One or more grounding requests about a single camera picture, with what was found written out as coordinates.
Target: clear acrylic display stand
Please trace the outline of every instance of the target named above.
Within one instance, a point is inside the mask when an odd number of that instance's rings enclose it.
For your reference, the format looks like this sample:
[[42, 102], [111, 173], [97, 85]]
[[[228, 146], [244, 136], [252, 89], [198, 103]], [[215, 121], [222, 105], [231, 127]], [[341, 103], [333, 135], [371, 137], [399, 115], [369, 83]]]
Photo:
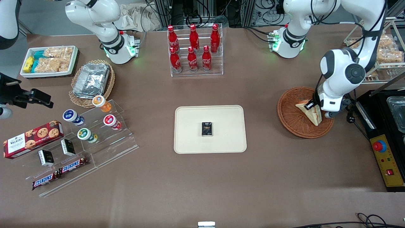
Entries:
[[[25, 175], [27, 184], [24, 186], [26, 189], [32, 189], [32, 182], [39, 180], [59, 168], [62, 168], [81, 157], [88, 159], [88, 164], [79, 166], [62, 175], [61, 178], [44, 184], [34, 189], [38, 192], [40, 197], [46, 197], [58, 191], [61, 188], [87, 176], [88, 174], [97, 171], [99, 168], [107, 165], [108, 163], [134, 151], [138, 148], [135, 142], [134, 135], [128, 130], [125, 121], [122, 117], [123, 110], [113, 100], [109, 101], [112, 108], [109, 112], [102, 112], [100, 108], [93, 108], [81, 114], [85, 122], [81, 126], [75, 126], [72, 123], [62, 121], [64, 137], [72, 141], [75, 148], [76, 155], [67, 156], [63, 153], [61, 140], [56, 140], [41, 148], [31, 151], [21, 157], [11, 160], [19, 166], [20, 171]], [[120, 130], [113, 130], [111, 127], [104, 125], [103, 119], [106, 115], [114, 115], [122, 126]], [[88, 143], [77, 138], [79, 129], [86, 127], [92, 133], [98, 135], [98, 141], [95, 143]], [[38, 151], [47, 150], [52, 152], [55, 164], [52, 167], [42, 166], [39, 160]]]
[[180, 64], [183, 70], [180, 73], [174, 73], [172, 64], [170, 63], [170, 44], [167, 40], [168, 53], [169, 53], [169, 67], [170, 74], [172, 77], [176, 76], [202, 76], [202, 75], [222, 75], [224, 74], [224, 34], [222, 31], [222, 24], [218, 24], [218, 32], [220, 34], [220, 46], [218, 47], [217, 53], [211, 53], [212, 69], [209, 72], [203, 70], [203, 47], [208, 45], [211, 47], [211, 33], [212, 25], [207, 24], [203, 27], [197, 28], [198, 37], [200, 38], [200, 51], [196, 53], [198, 71], [190, 72], [188, 68], [188, 47], [190, 46], [190, 28], [188, 26], [173, 26], [177, 38], [179, 40], [180, 52], [178, 53], [180, 57]]

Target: wicker basket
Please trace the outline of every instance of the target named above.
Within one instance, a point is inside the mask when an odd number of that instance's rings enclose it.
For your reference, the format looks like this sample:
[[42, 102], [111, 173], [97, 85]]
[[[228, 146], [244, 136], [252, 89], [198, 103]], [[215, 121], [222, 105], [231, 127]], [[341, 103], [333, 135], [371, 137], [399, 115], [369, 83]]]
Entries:
[[330, 131], [334, 118], [325, 118], [322, 111], [322, 122], [315, 126], [308, 117], [295, 105], [300, 101], [310, 100], [315, 92], [308, 87], [294, 87], [280, 97], [277, 103], [277, 113], [281, 123], [294, 135], [303, 138], [319, 138]]
[[[114, 81], [115, 81], [115, 73], [114, 73], [114, 70], [113, 70], [112, 66], [108, 62], [106, 62], [104, 60], [92, 60], [92, 61], [90, 61], [88, 63], [105, 64], [105, 65], [110, 67], [110, 73], [108, 75], [108, 82], [107, 82], [106, 89], [105, 89], [105, 92], [104, 92], [104, 95], [103, 95], [104, 98], [106, 100], [108, 100], [107, 98], [110, 95], [111, 91], [113, 90]], [[77, 77], [79, 76], [82, 68], [83, 68], [83, 66], [80, 67], [80, 69], [76, 72], [75, 76], [73, 77], [73, 80], [72, 80], [72, 83], [71, 83], [72, 89], [75, 87]], [[74, 104], [77, 104], [77, 105], [79, 105], [81, 107], [85, 107], [85, 108], [93, 108], [94, 107], [91, 99], [78, 98], [73, 94], [73, 91], [69, 91], [69, 97], [70, 97], [70, 100]]]

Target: small black box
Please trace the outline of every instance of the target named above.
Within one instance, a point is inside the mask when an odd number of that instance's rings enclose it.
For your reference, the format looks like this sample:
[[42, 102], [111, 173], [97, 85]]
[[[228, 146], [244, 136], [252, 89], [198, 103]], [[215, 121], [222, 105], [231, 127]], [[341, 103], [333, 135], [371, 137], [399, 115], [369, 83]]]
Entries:
[[64, 154], [66, 154], [67, 156], [73, 156], [76, 154], [72, 141], [63, 139], [62, 141], [60, 141], [60, 143], [62, 144], [62, 149], [63, 149]]
[[38, 151], [38, 155], [41, 160], [41, 165], [49, 167], [54, 165], [55, 162], [53, 161], [53, 156], [50, 151], [40, 150]]
[[212, 136], [212, 122], [203, 122], [201, 136]]

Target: coca-cola bottle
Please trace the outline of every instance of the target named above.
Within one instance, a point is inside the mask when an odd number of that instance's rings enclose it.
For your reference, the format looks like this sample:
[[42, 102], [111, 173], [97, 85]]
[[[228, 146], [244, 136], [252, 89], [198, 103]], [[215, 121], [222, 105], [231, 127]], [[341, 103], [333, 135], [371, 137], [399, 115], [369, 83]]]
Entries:
[[174, 32], [173, 26], [169, 25], [167, 27], [167, 30], [169, 31], [168, 39], [169, 39], [170, 47], [174, 47], [176, 50], [176, 53], [178, 53], [180, 51], [179, 40], [177, 39], [177, 35]]
[[197, 56], [194, 53], [194, 48], [193, 47], [188, 47], [188, 67], [190, 68], [191, 72], [197, 72], [198, 71], [198, 64], [197, 64]]
[[204, 53], [202, 54], [202, 69], [205, 72], [210, 71], [212, 68], [211, 53], [209, 53], [208, 45], [204, 46]]
[[211, 33], [211, 52], [217, 53], [219, 46], [220, 46], [220, 34], [218, 32], [218, 25], [214, 24], [212, 26], [212, 33]]
[[170, 48], [170, 63], [173, 67], [173, 73], [180, 73], [182, 71], [180, 58], [176, 54], [176, 49], [174, 47]]
[[198, 53], [200, 51], [200, 39], [198, 38], [198, 34], [196, 32], [196, 25], [190, 25], [190, 45], [194, 48], [195, 52]]

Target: brown table surface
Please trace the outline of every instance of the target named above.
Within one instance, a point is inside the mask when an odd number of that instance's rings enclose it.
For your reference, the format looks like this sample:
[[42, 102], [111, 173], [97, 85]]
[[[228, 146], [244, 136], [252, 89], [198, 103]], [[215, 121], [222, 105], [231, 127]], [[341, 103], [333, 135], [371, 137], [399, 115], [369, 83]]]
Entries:
[[[172, 78], [166, 32], [148, 33], [139, 58], [113, 65], [110, 96], [125, 110], [140, 148], [47, 198], [22, 188], [26, 180], [18, 168], [0, 159], [0, 226], [178, 228], [216, 221], [219, 228], [287, 228], [356, 221], [357, 212], [404, 225], [405, 194], [385, 191], [370, 143], [346, 122], [345, 113], [315, 140], [292, 135], [277, 117], [280, 95], [294, 86], [314, 87], [321, 57], [340, 48], [351, 28], [313, 26], [294, 59], [270, 53], [244, 29], [226, 29], [224, 75], [205, 79]], [[28, 37], [29, 47], [57, 45], [77, 46], [79, 66], [108, 60], [94, 35]], [[69, 99], [71, 77], [20, 79], [22, 88], [50, 94], [55, 105], [11, 107], [14, 116], [0, 121], [2, 140], [61, 120], [68, 108], [86, 111]], [[194, 105], [241, 105], [247, 150], [176, 154], [175, 110]]]

